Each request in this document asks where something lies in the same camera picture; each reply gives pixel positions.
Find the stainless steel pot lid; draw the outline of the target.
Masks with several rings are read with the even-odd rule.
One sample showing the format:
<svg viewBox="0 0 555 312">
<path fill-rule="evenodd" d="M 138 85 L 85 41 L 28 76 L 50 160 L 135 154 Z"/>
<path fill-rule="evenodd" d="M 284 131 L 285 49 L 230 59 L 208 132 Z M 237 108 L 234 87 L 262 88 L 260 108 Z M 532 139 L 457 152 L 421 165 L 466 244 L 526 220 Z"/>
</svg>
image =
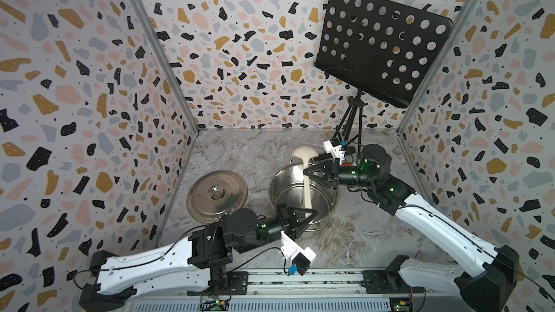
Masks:
<svg viewBox="0 0 555 312">
<path fill-rule="evenodd" d="M 230 170 L 218 170 L 202 176 L 192 185 L 186 207 L 196 221 L 210 224 L 242 208 L 247 197 L 248 186 L 242 176 Z"/>
</svg>

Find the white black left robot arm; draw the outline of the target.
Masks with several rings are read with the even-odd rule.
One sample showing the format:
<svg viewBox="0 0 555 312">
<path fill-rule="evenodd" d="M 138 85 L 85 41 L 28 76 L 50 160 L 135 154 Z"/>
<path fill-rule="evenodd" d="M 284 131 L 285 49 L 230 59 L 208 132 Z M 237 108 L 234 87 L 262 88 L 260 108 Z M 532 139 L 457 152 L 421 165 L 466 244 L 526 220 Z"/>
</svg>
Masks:
<svg viewBox="0 0 555 312">
<path fill-rule="evenodd" d="M 316 259 L 296 239 L 316 220 L 315 209 L 275 208 L 273 218 L 259 218 L 248 208 L 219 221 L 192 228 L 174 244 L 141 254 L 118 257 L 110 251 L 93 254 L 88 272 L 93 284 L 81 289 L 79 306 L 85 311 L 115 311 L 129 300 L 156 293 L 185 292 L 190 296 L 225 296 L 203 303 L 201 309 L 227 310 L 234 296 L 247 294 L 249 274 L 242 265 L 228 269 L 234 253 L 276 248 L 284 258 L 284 273 L 305 274 Z"/>
</svg>

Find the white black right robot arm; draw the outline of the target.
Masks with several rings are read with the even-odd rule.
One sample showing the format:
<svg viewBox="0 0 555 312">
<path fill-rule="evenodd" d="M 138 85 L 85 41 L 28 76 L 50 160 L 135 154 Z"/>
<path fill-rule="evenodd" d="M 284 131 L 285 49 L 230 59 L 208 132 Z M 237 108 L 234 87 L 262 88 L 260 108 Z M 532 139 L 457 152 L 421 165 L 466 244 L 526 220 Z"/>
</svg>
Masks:
<svg viewBox="0 0 555 312">
<path fill-rule="evenodd" d="M 377 144 L 363 147 L 355 166 L 339 159 L 304 168 L 304 175 L 321 186 L 354 187 L 367 202 L 396 216 L 449 254 L 455 264 L 433 264 L 398 256 L 396 277 L 410 287 L 448 293 L 474 311 L 502 311 L 523 276 L 520 256 L 508 245 L 496 247 L 443 215 L 406 182 L 390 173 L 391 157 Z"/>
</svg>

